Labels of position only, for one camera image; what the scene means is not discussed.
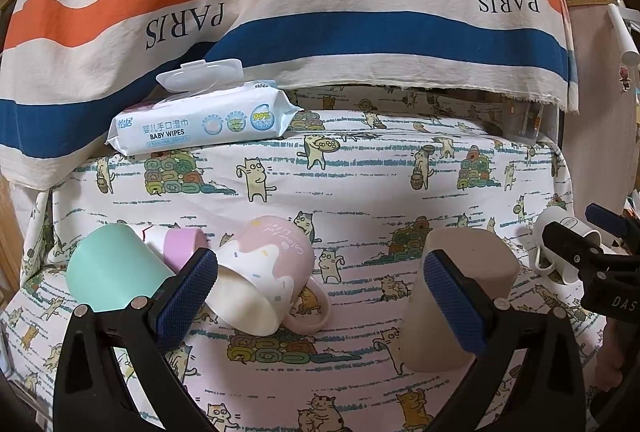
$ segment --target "mug handle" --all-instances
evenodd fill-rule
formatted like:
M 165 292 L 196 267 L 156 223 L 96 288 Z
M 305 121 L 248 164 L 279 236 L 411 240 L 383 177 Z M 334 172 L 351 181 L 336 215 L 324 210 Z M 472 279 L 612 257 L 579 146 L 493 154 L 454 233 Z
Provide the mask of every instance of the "mug handle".
M 306 283 L 306 287 L 308 287 L 311 293 L 313 293 L 318 299 L 322 319 L 316 323 L 306 323 L 299 318 L 295 318 L 294 316 L 287 314 L 282 321 L 282 325 L 287 329 L 303 336 L 317 333 L 324 327 L 331 316 L 331 302 L 329 301 L 329 295 L 327 295 L 326 291 L 318 281 L 315 278 L 310 277 L 309 281 Z
M 539 245 L 536 246 L 536 259 L 533 262 L 533 269 L 536 271 L 536 273 L 539 273 L 541 275 L 549 275 L 554 272 L 554 269 L 556 269 L 556 263 L 552 259 L 547 258 L 547 260 L 550 262 L 550 265 L 547 267 L 540 267 L 540 250 L 541 249 L 542 249 L 541 246 Z

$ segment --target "white rod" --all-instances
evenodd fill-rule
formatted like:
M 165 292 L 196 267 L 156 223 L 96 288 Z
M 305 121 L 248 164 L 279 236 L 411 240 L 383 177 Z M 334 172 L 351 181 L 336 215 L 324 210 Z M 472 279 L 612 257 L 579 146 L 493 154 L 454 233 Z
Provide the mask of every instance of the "white rod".
M 636 66 L 640 64 L 640 54 L 638 54 L 636 44 L 626 28 L 625 21 L 620 15 L 618 6 L 615 4 L 607 4 L 607 10 L 613 23 L 613 29 L 616 31 L 622 63 L 626 66 Z

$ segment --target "white cup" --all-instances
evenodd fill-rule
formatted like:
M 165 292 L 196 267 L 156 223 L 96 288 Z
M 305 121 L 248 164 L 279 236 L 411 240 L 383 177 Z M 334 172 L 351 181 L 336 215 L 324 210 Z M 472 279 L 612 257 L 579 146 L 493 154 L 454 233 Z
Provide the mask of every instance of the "white cup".
M 541 275 L 549 275 L 553 270 L 557 270 L 565 284 L 573 284 L 574 282 L 578 282 L 578 270 L 561 256 L 547 249 L 542 240 L 542 232 L 545 226 L 554 221 L 575 231 L 578 235 L 593 244 L 594 247 L 600 247 L 602 236 L 597 229 L 587 226 L 559 206 L 549 206 L 540 213 L 536 219 L 536 222 L 533 224 L 533 238 L 536 242 L 536 256 L 533 269 Z M 540 259 L 542 257 L 545 257 L 550 262 L 549 266 L 540 266 Z

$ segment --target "blue stripe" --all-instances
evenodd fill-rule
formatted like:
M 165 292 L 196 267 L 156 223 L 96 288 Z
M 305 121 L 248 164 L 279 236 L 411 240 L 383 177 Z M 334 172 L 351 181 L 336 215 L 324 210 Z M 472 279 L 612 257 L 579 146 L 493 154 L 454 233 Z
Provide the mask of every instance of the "blue stripe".
M 217 43 L 194 44 L 180 58 L 105 98 L 61 105 L 22 105 L 0 98 L 0 144 L 35 158 L 71 154 L 106 132 L 118 112 L 144 99 L 156 85 L 156 74 L 204 54 L 209 61 L 239 58 L 245 67 L 335 54 L 416 54 L 545 68 L 564 81 L 569 74 L 567 51 L 550 34 L 535 29 L 483 29 L 414 12 L 288 15 L 247 22 Z
M 163 63 L 100 99 L 62 105 L 22 105 L 0 98 L 0 144 L 40 159 L 71 154 L 107 132 L 117 113 L 148 96 L 158 84 L 157 74 L 180 67 L 181 63 L 201 60 L 211 46 L 212 42 L 195 44 L 180 58 Z
M 551 34 L 537 29 L 484 29 L 411 11 L 306 13 L 254 20 L 227 33 L 206 60 L 239 58 L 249 67 L 334 54 L 417 54 L 534 66 L 568 79 L 566 49 Z

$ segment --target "mint green cup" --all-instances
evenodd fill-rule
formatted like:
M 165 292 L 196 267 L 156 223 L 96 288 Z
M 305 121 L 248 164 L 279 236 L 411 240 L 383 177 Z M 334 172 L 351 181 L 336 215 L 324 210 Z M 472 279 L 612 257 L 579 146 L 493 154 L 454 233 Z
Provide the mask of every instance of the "mint green cup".
M 69 293 L 95 312 L 124 309 L 151 297 L 174 275 L 126 224 L 106 224 L 84 237 L 66 268 Z

